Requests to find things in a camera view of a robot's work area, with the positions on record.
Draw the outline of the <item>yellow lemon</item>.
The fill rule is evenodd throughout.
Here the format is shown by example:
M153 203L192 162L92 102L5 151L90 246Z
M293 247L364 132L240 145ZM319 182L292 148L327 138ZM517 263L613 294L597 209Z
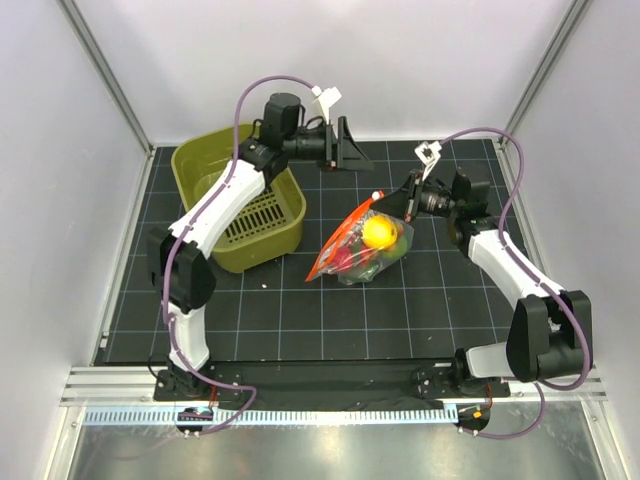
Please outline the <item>yellow lemon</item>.
M383 215L368 218L362 226L362 241L371 249L388 249L395 244L397 237L395 223Z

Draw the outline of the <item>clear zip top bag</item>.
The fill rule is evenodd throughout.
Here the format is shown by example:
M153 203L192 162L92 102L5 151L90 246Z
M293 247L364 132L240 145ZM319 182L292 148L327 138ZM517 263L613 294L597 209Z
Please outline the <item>clear zip top bag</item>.
M369 283L407 254L414 229L372 208L384 197L375 191L342 221L321 248L306 282L332 275L343 285Z

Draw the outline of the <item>red lychee bunch with leaves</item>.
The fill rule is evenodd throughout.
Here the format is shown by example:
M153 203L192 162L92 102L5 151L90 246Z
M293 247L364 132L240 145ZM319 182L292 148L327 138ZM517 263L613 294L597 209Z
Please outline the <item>red lychee bunch with leaves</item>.
M380 251L368 248L362 242L340 246L332 267L342 283L369 282L382 271Z

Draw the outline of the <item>olive green plastic basket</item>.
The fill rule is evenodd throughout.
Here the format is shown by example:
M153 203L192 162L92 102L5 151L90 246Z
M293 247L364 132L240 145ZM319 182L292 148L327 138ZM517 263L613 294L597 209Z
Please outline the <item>olive green plastic basket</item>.
M226 174L233 153L231 127L181 144L171 168L185 213L169 230L177 237L190 213ZM294 252L303 237L307 201L292 170L285 168L261 194L239 210L213 246L211 257L224 270L247 269Z

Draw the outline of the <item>light green bumpy fruit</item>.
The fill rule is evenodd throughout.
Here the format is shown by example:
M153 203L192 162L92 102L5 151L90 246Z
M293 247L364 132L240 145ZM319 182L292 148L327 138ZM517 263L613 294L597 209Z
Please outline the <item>light green bumpy fruit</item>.
M396 242L386 250L385 255L391 261L396 261L402 258L409 248L410 242L407 240L407 236L399 236Z

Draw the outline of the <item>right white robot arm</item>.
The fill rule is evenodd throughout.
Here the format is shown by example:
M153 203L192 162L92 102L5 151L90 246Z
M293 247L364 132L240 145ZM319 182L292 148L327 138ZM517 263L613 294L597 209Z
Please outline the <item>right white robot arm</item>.
M576 389L593 367L590 299L550 280L515 246L503 219L489 211L490 188L462 173L446 186L414 170L397 190L374 194L371 208L406 223L420 214L446 219L451 243L509 302L506 341L457 352L460 365L450 372L457 393L475 395L493 378Z

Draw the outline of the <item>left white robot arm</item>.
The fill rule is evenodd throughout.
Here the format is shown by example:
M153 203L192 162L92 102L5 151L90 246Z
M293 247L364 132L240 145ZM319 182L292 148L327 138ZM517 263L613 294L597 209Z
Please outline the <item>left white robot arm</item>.
M326 172L370 171L372 161L354 140L348 121L332 121L341 99L336 87L312 89L318 116L305 122L301 99L275 93L246 138L231 129L231 156L212 187L167 229L147 237L152 285L161 296L163 321L170 337L169 359L182 370L176 386L190 400L208 395L212 386L203 369L210 358L205 310L216 278L210 266L213 248L235 217L287 168L292 160L314 162Z

